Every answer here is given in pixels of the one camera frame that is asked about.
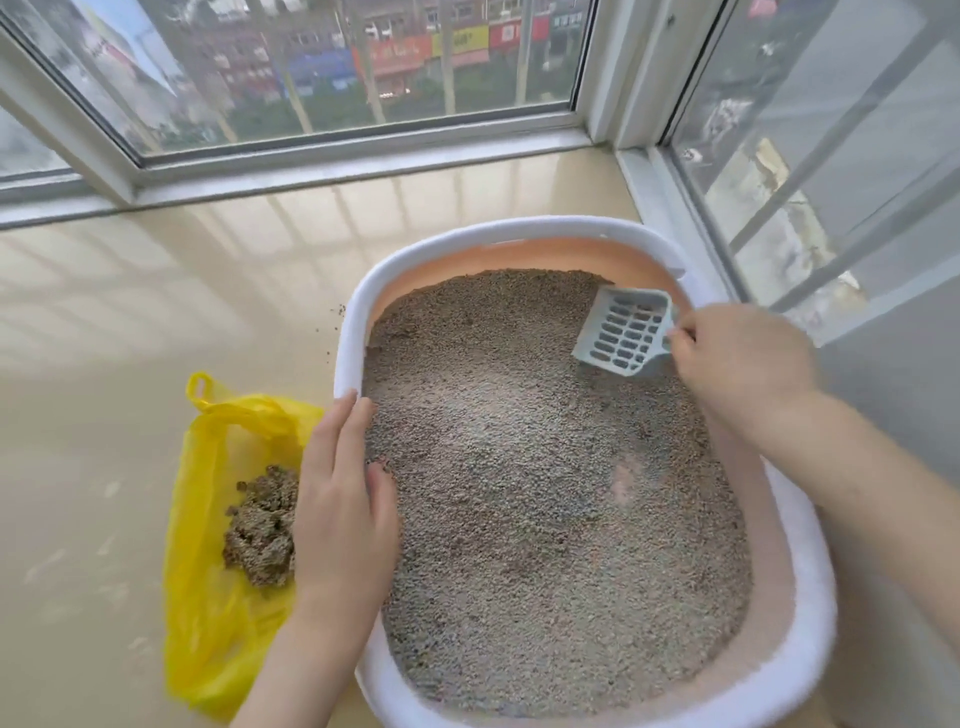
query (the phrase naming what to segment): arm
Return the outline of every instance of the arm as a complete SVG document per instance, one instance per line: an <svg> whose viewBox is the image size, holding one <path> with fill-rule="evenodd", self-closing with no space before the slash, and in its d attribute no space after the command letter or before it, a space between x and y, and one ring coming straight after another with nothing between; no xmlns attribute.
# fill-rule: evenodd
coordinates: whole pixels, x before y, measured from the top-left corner
<svg viewBox="0 0 960 728"><path fill-rule="evenodd" d="M336 400L300 466L294 521L297 601L233 728L320 728L333 712L390 591L399 549L396 485L364 470L375 407Z"/></svg>
<svg viewBox="0 0 960 728"><path fill-rule="evenodd" d="M781 317L709 306L672 344L704 407L870 546L960 653L960 493L821 391L809 340Z"/></svg>

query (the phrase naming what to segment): litter box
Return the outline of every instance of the litter box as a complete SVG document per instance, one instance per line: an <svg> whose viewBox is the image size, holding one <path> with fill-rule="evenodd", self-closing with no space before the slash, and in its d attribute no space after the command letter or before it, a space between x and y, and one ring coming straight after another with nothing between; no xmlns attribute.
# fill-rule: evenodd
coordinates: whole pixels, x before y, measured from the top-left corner
<svg viewBox="0 0 960 728"><path fill-rule="evenodd" d="M347 307L334 393L360 389L371 326L391 302L417 288L504 268L583 270L614 285L658 288L681 311L724 301L684 251L624 220L544 216L461 228L377 264ZM691 681L650 700L595 716L510 718L450 710L428 701L400 674L377 619L356 670L386 728L760 728L798 707L814 689L833 641L833 572L820 524L804 493L708 418L714 449L743 509L754 573L747 617L717 659Z"/></svg>

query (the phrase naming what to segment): hand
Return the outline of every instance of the hand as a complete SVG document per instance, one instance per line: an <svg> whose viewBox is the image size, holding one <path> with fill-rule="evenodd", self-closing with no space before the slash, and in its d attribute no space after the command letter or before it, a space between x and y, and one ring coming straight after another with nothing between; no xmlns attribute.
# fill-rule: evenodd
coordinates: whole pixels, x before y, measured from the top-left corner
<svg viewBox="0 0 960 728"><path fill-rule="evenodd" d="M748 441L784 408L820 391L809 338L757 306L721 303L689 311L669 335L686 386Z"/></svg>
<svg viewBox="0 0 960 728"><path fill-rule="evenodd" d="M399 551L396 484L365 435L376 405L350 391L334 401L303 452L294 519L297 601L291 621L332 632L360 652L390 591Z"/></svg>

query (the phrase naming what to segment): white litter box rim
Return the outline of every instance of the white litter box rim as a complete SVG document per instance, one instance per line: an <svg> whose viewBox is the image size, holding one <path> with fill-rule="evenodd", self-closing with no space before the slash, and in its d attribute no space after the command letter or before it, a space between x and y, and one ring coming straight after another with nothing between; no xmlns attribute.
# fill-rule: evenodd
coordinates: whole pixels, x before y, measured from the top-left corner
<svg viewBox="0 0 960 728"><path fill-rule="evenodd" d="M730 300L693 269L682 248L640 223L586 215L543 215L459 228L397 251L360 281L340 334L334 396L361 388L367 323L391 281L427 261L469 248L555 237L608 238L645 252L670 272L694 307ZM827 666L836 628L836 599L823 531L806 495L769 463L765 467L793 564L794 615L786 636L766 663L738 683L674 715L640 723L643 728L768 726L806 700ZM469 726L431 710L404 681L390 653L381 617L377 617L357 665L356 678L371 710L386 728Z"/></svg>

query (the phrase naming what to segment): yellow plastic bag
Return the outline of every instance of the yellow plastic bag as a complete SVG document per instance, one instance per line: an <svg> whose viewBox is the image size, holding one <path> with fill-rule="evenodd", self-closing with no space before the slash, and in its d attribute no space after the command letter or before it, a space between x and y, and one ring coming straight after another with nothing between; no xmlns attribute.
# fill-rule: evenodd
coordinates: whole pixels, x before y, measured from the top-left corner
<svg viewBox="0 0 960 728"><path fill-rule="evenodd" d="M257 589L224 568L227 508L238 480L274 463L300 469L323 410L281 397L233 397L209 375L190 377L200 415L183 438L163 564L167 688L208 716L233 717L293 605L293 585Z"/></svg>

